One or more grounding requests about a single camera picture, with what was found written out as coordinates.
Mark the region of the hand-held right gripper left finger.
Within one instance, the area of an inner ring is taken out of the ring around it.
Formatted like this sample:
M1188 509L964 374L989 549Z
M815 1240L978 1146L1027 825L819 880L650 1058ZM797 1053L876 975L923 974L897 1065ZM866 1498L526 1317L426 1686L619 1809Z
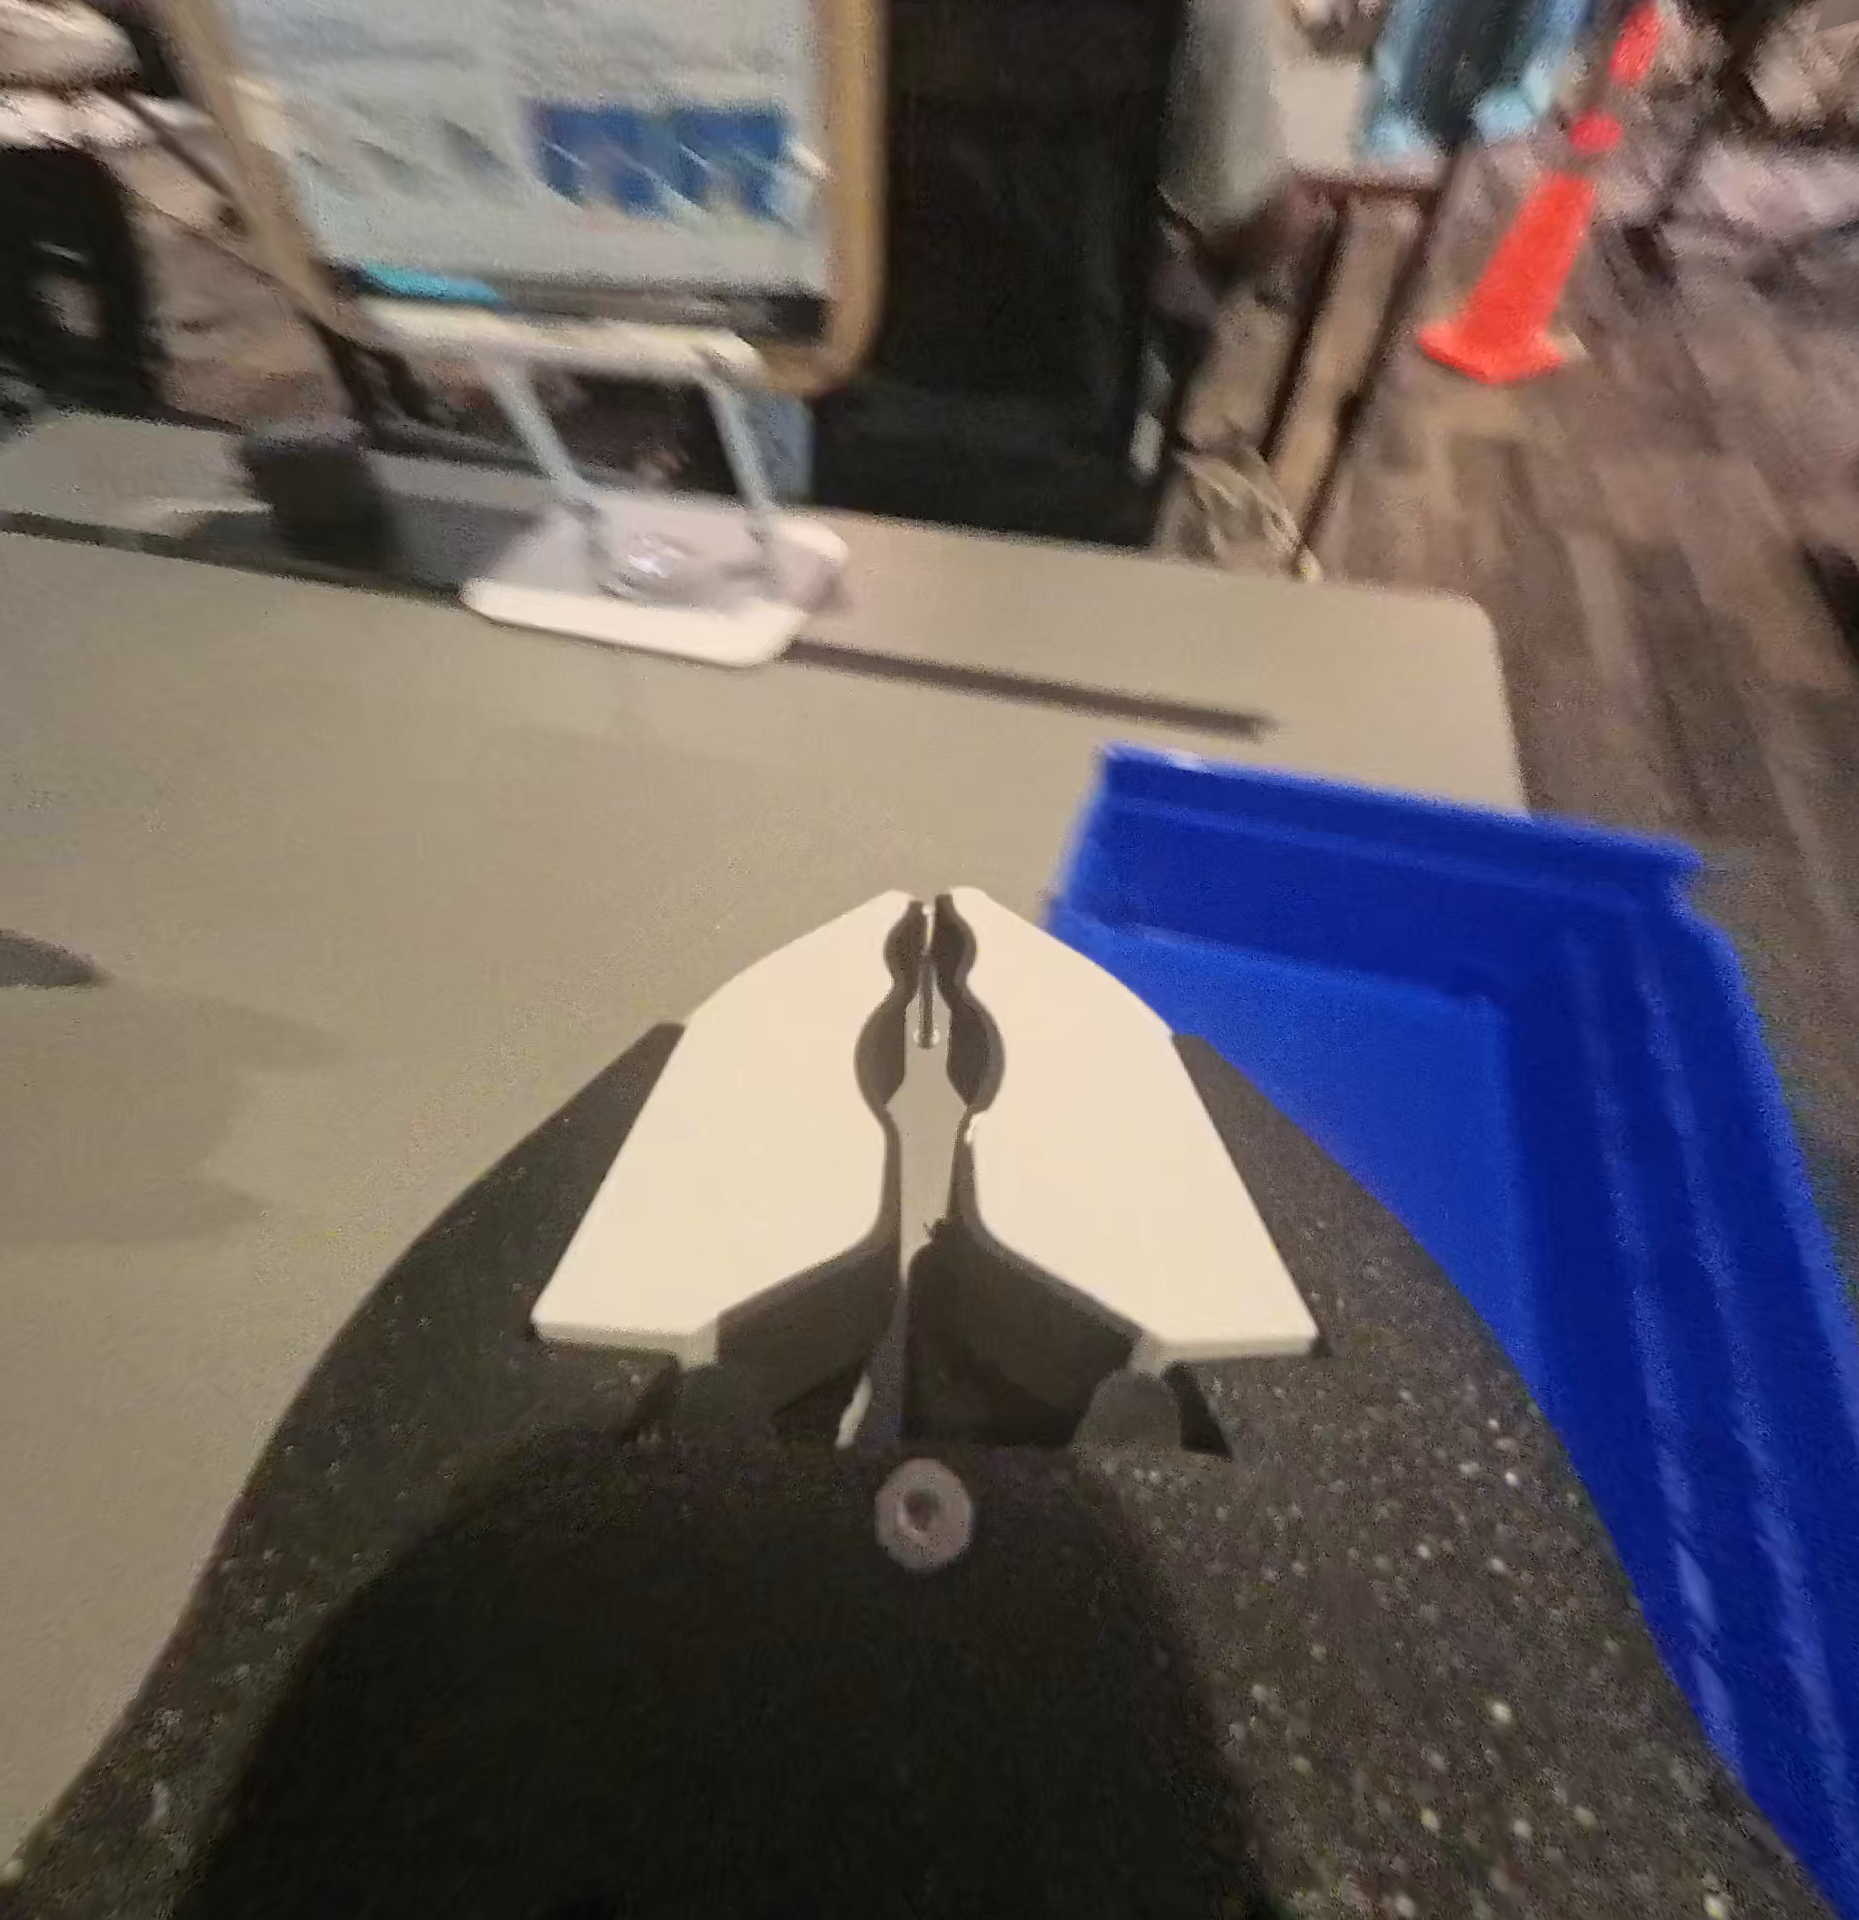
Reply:
M534 1304L545 1345L859 1438L902 1292L891 1106L926 953L926 906L885 891L701 1001Z

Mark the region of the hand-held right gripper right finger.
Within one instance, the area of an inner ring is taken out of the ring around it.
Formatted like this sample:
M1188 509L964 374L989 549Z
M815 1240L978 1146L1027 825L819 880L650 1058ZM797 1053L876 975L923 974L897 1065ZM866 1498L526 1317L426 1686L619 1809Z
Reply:
M1194 1371L1322 1332L1177 1034L972 888L934 906L962 1102L902 1294L902 1429L992 1447L1201 1450Z

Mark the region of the blue plastic bin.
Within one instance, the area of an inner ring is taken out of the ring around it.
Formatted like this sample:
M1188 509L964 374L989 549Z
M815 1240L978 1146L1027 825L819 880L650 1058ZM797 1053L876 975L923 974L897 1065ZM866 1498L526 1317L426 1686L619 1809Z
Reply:
M1700 858L1109 749L1062 943L1421 1242L1781 1842L1859 1916L1859 1334Z

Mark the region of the white tablet stand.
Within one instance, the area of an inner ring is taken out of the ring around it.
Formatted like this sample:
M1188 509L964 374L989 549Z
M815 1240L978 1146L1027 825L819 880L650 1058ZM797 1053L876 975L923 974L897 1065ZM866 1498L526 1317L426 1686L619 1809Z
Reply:
M461 589L509 628L595 647L754 669L784 658L838 589L847 544L775 496L745 396L765 388L760 349L722 328L507 315L466 302L371 296L386 346L480 374L556 503ZM557 433L534 372L600 372L691 388L709 403L736 501L632 491L589 479Z

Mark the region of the black power adapter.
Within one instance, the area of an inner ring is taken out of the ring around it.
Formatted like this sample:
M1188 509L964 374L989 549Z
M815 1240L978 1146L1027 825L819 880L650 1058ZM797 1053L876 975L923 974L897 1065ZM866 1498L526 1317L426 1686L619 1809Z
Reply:
M361 568L390 560L394 520L359 423L293 419L247 430L238 465L293 554Z

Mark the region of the orange traffic cone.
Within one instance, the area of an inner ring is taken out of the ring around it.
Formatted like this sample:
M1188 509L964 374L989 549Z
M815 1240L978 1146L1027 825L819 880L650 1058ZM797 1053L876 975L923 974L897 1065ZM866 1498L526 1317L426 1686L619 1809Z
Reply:
M1475 388L1521 388L1570 361L1558 329L1598 205L1599 176L1623 137L1623 109L1639 53L1657 43L1654 5L1599 5L1582 80L1562 129L1458 308L1421 328L1425 361Z

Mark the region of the instruction sign board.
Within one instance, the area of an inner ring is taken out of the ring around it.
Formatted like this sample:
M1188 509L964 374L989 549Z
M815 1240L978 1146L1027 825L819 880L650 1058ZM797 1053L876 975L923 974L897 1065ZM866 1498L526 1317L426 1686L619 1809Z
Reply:
M342 339L822 396L883 298L880 5L175 5L251 246Z

